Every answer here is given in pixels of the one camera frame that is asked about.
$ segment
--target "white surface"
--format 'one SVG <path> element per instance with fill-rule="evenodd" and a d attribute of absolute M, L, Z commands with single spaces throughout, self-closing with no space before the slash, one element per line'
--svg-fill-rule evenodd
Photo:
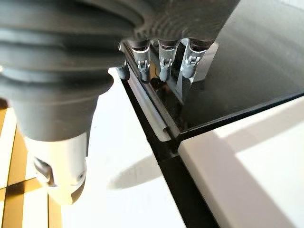
<path fill-rule="evenodd" d="M 40 188 L 24 194 L 22 228 L 48 228 L 48 194 Z"/>
<path fill-rule="evenodd" d="M 304 98 L 182 142 L 222 228 L 304 227 Z"/>
<path fill-rule="evenodd" d="M 185 227 L 116 73 L 100 96 L 91 130 L 85 188 L 61 208 L 63 228 Z"/>
<path fill-rule="evenodd" d="M 0 189 L 8 183 L 11 152 L 14 144 L 16 117 L 12 108 L 7 109 L 0 134 Z"/>

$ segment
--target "black strip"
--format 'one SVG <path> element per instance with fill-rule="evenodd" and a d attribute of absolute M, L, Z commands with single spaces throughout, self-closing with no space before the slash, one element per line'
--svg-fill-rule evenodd
<path fill-rule="evenodd" d="M 203 133 L 208 132 L 208 131 L 212 131 L 213 129 L 224 126 L 226 124 L 230 124 L 232 122 L 235 122 L 237 120 L 240 120 L 240 119 L 249 117 L 251 115 L 260 113 L 260 112 L 265 111 L 267 109 L 276 107 L 278 105 L 282 105 L 286 102 L 292 101 L 292 100 L 297 99 L 301 96 L 304 96 L 304 93 L 299 93 L 299 94 L 296 94 L 296 95 L 293 94 L 293 95 L 290 95 L 290 96 L 284 97 L 284 98 L 277 98 L 277 99 L 272 100 L 272 101 L 270 101 L 266 104 L 251 107 L 250 110 L 246 109 L 246 110 L 243 110 L 243 111 L 239 112 L 238 114 L 233 114 L 233 116 L 229 115 L 229 116 L 226 116 L 222 119 L 217 119 L 217 120 L 208 122 L 203 126 L 190 128 L 186 132 L 181 132 L 181 134 L 177 138 L 177 142 L 181 143 L 181 141 L 186 140 L 188 138 L 197 136 L 199 134 L 203 134 Z"/>

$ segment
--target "white table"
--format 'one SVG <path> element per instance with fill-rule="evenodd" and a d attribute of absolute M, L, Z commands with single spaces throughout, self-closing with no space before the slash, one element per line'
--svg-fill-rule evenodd
<path fill-rule="evenodd" d="M 304 97 L 183 141 L 222 228 L 304 227 Z"/>
<path fill-rule="evenodd" d="M 61 208 L 63 228 L 185 227 L 132 104 L 118 78 L 98 100 L 85 188 Z"/>

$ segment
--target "rubber tip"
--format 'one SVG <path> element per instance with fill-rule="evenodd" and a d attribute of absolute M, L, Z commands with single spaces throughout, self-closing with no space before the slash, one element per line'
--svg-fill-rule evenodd
<path fill-rule="evenodd" d="M 141 71 L 141 81 L 145 84 L 150 82 L 150 69 L 146 69 L 144 71 Z"/>
<path fill-rule="evenodd" d="M 160 78 L 161 81 L 166 82 L 169 79 L 170 74 L 171 74 L 171 70 L 161 69 L 159 78 Z"/>
<path fill-rule="evenodd" d="M 129 67 L 126 64 L 125 66 L 122 67 L 116 67 L 118 76 L 120 77 L 121 80 L 129 80 L 130 79 L 130 71 Z"/>
<path fill-rule="evenodd" d="M 195 69 L 192 68 L 192 67 L 185 67 L 183 68 L 182 70 L 182 75 L 185 77 L 185 78 L 192 78 L 195 74 Z"/>

